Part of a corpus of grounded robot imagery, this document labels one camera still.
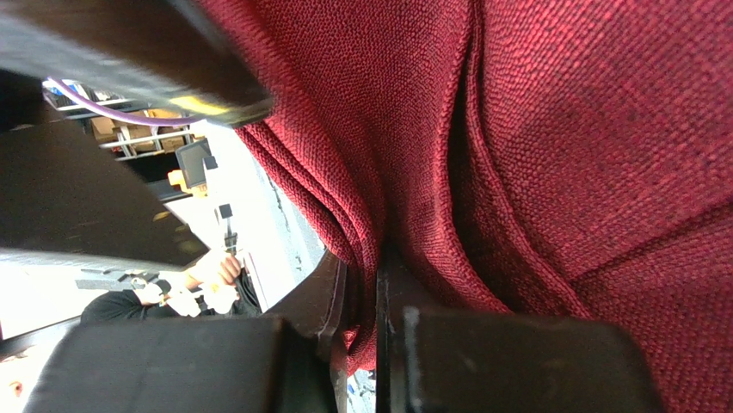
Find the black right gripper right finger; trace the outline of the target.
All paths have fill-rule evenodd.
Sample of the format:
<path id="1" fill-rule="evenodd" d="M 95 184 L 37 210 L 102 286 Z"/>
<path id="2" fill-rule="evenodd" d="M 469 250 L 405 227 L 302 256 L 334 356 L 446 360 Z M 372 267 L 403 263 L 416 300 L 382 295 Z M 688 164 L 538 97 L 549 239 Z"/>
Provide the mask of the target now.
<path id="1" fill-rule="evenodd" d="M 660 412 L 631 337 L 570 317 L 442 305 L 388 249 L 376 274 L 379 412 Z"/>

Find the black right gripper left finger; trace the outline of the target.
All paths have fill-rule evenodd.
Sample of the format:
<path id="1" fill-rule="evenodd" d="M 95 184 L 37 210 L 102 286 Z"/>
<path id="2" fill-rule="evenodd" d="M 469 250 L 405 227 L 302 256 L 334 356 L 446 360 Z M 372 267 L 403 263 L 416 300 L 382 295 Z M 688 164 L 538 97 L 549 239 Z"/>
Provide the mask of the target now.
<path id="1" fill-rule="evenodd" d="M 28 412 L 343 412 L 346 264 L 331 253 L 260 317 L 76 327 Z"/>

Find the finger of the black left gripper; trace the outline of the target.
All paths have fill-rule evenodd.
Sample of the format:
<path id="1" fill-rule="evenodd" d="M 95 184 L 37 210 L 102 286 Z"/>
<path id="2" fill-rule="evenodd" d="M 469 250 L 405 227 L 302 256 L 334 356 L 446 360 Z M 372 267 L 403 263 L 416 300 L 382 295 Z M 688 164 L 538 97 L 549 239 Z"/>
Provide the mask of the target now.
<path id="1" fill-rule="evenodd" d="M 257 122 L 274 105 L 196 1 L 4 1 L 1 66 L 224 125 Z"/>
<path id="2" fill-rule="evenodd" d="M 178 270 L 208 248 L 70 122 L 1 135 L 1 262 Z"/>

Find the dark red cloth napkin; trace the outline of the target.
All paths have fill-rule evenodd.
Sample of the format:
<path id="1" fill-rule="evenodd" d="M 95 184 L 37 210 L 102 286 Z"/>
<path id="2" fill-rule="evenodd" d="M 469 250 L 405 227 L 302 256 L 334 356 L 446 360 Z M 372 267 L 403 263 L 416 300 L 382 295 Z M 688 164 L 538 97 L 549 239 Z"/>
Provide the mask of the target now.
<path id="1" fill-rule="evenodd" d="M 390 245 L 449 305 L 617 324 L 667 411 L 731 411 L 731 2 L 202 7 L 274 95 L 239 137 L 349 266 L 350 371 Z"/>

